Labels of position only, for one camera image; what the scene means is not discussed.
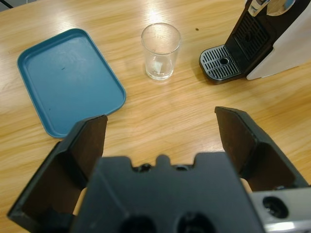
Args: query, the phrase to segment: wooden table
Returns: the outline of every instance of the wooden table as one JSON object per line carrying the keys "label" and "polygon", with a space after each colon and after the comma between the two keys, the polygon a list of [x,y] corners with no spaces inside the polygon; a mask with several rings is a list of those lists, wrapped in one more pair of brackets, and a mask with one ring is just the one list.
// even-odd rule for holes
{"label": "wooden table", "polygon": [[[6,213],[58,141],[45,133],[16,66],[20,53],[70,28],[93,38],[123,84],[125,105],[108,117],[105,156],[134,165],[192,163],[220,151],[215,106],[247,111],[311,182],[311,63],[265,79],[207,82],[200,53],[223,44],[244,0],[42,0],[0,13],[0,232],[24,232]],[[182,34],[173,76],[144,73],[140,34],[167,22]]]}

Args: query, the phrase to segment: coffee machine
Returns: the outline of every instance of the coffee machine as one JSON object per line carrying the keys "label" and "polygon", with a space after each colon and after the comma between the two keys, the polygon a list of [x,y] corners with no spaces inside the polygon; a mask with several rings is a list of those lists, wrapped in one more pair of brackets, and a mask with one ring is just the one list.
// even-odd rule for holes
{"label": "coffee machine", "polygon": [[311,0],[247,0],[224,45],[207,49],[200,66],[216,84],[267,77],[311,58]]}

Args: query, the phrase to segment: plastic tray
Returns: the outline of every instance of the plastic tray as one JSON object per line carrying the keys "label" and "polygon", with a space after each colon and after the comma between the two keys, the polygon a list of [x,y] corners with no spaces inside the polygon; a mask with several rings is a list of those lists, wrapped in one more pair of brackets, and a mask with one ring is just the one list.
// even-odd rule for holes
{"label": "plastic tray", "polygon": [[65,137],[82,119],[107,115],[125,102],[121,83],[81,29],[25,50],[17,66],[48,134]]}

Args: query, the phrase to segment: glass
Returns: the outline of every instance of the glass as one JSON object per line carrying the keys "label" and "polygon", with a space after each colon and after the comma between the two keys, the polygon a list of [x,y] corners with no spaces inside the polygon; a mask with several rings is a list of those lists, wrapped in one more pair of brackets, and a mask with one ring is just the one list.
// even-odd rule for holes
{"label": "glass", "polygon": [[167,23],[151,24],[141,34],[147,74],[154,80],[166,80],[174,71],[181,36]]}

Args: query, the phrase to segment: drip tray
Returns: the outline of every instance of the drip tray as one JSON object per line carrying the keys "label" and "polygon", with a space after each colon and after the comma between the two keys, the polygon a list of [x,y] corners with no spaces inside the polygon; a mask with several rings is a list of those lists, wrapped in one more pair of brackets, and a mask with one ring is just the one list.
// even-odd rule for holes
{"label": "drip tray", "polygon": [[224,83],[234,77],[240,78],[240,69],[225,45],[205,50],[200,56],[200,66],[207,77],[217,83]]}

